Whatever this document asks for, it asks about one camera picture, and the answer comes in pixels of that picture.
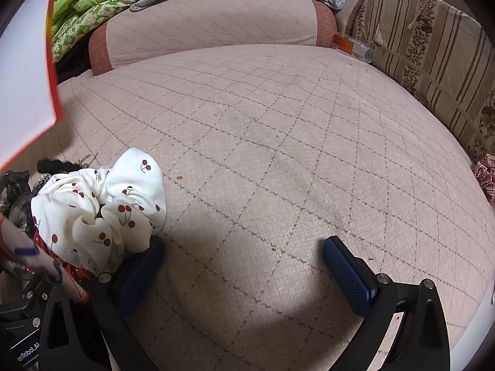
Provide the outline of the white cherry print scrunchie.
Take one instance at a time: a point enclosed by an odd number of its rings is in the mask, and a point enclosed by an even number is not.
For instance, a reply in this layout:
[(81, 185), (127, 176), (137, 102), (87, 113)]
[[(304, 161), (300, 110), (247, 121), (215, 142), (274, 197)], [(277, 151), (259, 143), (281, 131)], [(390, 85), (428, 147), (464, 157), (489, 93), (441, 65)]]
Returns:
[(111, 168), (52, 176), (31, 200), (33, 222), (49, 251), (94, 276), (111, 274), (125, 254), (165, 234), (166, 197), (159, 164), (132, 147)]

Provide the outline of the red white shallow box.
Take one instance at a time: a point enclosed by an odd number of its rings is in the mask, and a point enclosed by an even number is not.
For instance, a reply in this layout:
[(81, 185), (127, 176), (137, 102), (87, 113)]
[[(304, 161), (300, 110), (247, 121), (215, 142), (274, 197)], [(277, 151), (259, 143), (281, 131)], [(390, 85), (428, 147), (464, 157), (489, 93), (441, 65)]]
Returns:
[(1, 0), (1, 169), (63, 118), (51, 51), (54, 0)]

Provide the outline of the pink bolster cushion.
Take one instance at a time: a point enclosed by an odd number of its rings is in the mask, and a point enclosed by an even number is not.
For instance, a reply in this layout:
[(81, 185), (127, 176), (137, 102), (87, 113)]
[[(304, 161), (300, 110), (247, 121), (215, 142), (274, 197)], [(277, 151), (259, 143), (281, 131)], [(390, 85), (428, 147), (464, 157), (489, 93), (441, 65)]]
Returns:
[(89, 40), (92, 72), (104, 74), (144, 59), (228, 45), (329, 47), (333, 12), (316, 0), (166, 0), (125, 10)]

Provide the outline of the red polka dot scrunchie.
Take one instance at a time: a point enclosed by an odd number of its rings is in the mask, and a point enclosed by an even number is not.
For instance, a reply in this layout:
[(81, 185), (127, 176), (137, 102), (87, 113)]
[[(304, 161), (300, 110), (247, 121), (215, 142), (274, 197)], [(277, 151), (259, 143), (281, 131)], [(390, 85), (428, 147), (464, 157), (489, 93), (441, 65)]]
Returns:
[(35, 230), (35, 232), (33, 234), (33, 242), (40, 249), (42, 249), (42, 251), (45, 252), (48, 256), (50, 256), (54, 260), (57, 260), (62, 265), (62, 267), (66, 270), (66, 272), (76, 282), (86, 282), (86, 281), (93, 282), (93, 281), (97, 280), (97, 278), (92, 274), (92, 272), (90, 272), (84, 268), (77, 268), (77, 267), (73, 266), (69, 262), (62, 260), (58, 255), (56, 255), (52, 250), (50, 250), (48, 245), (39, 236), (39, 231), (37, 229)]

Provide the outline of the white marked tube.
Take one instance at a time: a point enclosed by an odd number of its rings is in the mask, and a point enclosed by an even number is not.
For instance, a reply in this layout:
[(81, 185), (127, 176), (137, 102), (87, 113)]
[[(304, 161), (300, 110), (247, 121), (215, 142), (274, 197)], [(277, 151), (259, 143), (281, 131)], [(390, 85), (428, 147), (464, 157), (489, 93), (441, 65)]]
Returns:
[(88, 301), (88, 293), (67, 273), (62, 265), (1, 215), (1, 256), (47, 275), (49, 280), (75, 302)]

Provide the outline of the grey furry scrunchie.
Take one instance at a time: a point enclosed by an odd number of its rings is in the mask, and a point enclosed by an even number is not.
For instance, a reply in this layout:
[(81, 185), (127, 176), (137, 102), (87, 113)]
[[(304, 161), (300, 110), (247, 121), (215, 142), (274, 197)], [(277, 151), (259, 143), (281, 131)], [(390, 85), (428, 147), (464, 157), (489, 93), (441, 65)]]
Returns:
[(34, 192), (28, 181), (28, 171), (7, 171), (1, 176), (1, 214), (33, 239), (35, 224), (31, 200)]

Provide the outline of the striped floral sofa cushion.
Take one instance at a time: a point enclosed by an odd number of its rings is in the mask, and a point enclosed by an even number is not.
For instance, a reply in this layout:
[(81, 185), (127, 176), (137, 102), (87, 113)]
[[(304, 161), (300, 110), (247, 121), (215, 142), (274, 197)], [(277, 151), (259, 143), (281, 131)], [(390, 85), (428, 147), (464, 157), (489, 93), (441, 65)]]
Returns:
[(363, 0), (352, 34), (473, 161), (494, 152), (494, 48), (475, 19), (442, 0)]

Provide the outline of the orange clear plastic box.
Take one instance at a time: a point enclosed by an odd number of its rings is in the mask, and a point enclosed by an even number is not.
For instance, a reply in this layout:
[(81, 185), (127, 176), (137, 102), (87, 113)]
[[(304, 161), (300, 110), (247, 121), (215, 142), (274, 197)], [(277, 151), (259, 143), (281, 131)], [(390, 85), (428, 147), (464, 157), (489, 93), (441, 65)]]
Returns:
[(339, 49), (343, 53), (349, 54), (362, 62), (367, 64), (371, 64), (372, 62), (372, 48), (356, 39), (335, 34), (332, 45), (335, 49)]

